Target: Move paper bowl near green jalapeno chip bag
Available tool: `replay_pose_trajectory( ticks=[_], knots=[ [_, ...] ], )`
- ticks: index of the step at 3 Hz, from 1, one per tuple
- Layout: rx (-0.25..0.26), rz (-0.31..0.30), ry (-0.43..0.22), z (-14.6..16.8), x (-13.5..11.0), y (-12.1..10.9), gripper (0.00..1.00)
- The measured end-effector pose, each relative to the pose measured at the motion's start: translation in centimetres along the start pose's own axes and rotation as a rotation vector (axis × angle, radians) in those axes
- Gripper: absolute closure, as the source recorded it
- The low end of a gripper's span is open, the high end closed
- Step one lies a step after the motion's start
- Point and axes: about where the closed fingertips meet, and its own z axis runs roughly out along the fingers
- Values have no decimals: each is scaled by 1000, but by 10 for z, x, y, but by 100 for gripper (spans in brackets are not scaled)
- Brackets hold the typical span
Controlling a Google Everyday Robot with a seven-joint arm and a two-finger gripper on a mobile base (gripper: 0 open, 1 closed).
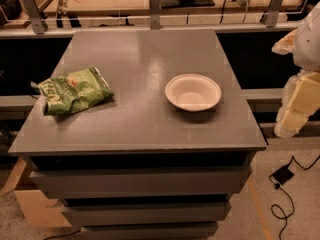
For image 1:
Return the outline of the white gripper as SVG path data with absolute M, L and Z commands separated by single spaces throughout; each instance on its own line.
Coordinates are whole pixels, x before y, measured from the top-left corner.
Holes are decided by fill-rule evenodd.
M 290 138 L 320 109 L 320 73 L 311 72 L 320 71 L 320 2 L 297 30 L 273 45 L 272 52 L 279 55 L 293 52 L 294 63 L 304 69 L 288 79 L 276 117 L 274 133 L 280 138 Z

